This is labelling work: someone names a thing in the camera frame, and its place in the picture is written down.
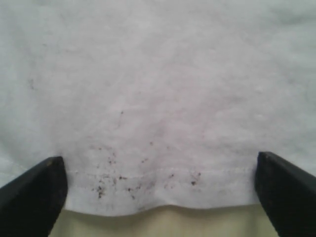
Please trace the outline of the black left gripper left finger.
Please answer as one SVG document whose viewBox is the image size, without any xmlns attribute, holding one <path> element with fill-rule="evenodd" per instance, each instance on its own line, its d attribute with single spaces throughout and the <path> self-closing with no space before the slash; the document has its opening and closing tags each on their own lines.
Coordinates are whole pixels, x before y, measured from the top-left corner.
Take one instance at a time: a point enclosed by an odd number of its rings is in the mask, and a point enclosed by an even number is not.
<svg viewBox="0 0 316 237">
<path fill-rule="evenodd" d="M 0 189 L 0 235 L 47 237 L 65 204 L 62 157 L 47 158 Z"/>
</svg>

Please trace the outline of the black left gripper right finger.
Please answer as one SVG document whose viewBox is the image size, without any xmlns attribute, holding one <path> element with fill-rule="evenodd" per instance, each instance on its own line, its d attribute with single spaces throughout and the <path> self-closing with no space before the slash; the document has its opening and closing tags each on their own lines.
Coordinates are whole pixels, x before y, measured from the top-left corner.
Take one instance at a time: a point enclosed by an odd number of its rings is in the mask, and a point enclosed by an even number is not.
<svg viewBox="0 0 316 237">
<path fill-rule="evenodd" d="M 280 237 L 316 235 L 316 178 L 272 152 L 259 152 L 255 192 Z"/>
</svg>

